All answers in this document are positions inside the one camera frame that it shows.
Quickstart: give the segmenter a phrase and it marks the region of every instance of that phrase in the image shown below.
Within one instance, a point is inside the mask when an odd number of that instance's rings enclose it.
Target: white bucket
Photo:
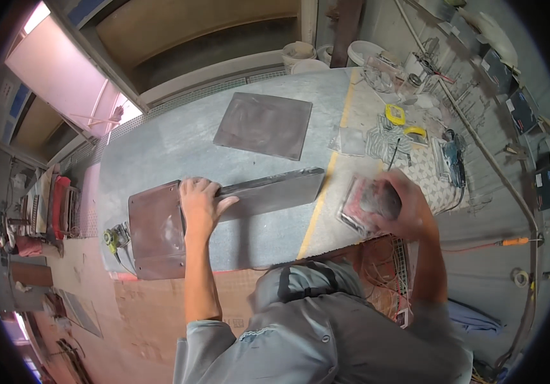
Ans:
[[[330,59],[332,59],[332,45],[323,45],[317,48],[317,58],[330,67]]]
[[[292,73],[292,66],[299,60],[315,58],[316,56],[313,45],[302,41],[292,42],[281,50],[281,57],[287,74]]]
[[[324,71],[325,69],[330,69],[330,67],[313,58],[306,58],[301,61],[297,61],[296,64],[292,66],[291,74],[307,73],[307,72],[317,72]]]
[[[364,59],[369,56],[377,56],[384,49],[370,41],[356,40],[347,48],[347,56],[357,66],[364,65]],[[347,61],[347,66],[352,66],[350,60]]]

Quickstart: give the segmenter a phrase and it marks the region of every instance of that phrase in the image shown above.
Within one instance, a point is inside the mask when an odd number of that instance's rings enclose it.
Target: tape roll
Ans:
[[[529,285],[529,274],[520,268],[514,268],[511,271],[511,278],[518,288],[524,288]]]

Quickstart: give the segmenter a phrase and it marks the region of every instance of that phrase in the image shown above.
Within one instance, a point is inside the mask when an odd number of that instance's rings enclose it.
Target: blue cloth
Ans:
[[[468,334],[481,332],[485,336],[496,337],[503,330],[496,320],[454,301],[448,300],[448,311],[454,326],[463,328]]]

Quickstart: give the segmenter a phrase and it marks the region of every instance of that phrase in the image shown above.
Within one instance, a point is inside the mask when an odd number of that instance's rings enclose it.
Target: tile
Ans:
[[[213,143],[299,160],[311,107],[308,101],[235,92]]]

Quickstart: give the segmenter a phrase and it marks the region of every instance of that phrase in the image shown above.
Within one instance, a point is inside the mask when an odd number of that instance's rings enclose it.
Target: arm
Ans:
[[[439,228],[417,184],[400,170],[379,175],[389,181],[401,198],[401,213],[395,220],[376,215],[378,226],[407,240],[418,240],[418,264],[411,299],[432,303],[448,301],[448,277],[441,256]]]
[[[187,179],[179,194],[185,215],[185,321],[221,320],[221,305],[209,261],[209,239],[221,214],[238,197],[226,198],[215,206],[213,197],[221,186],[207,179]]]

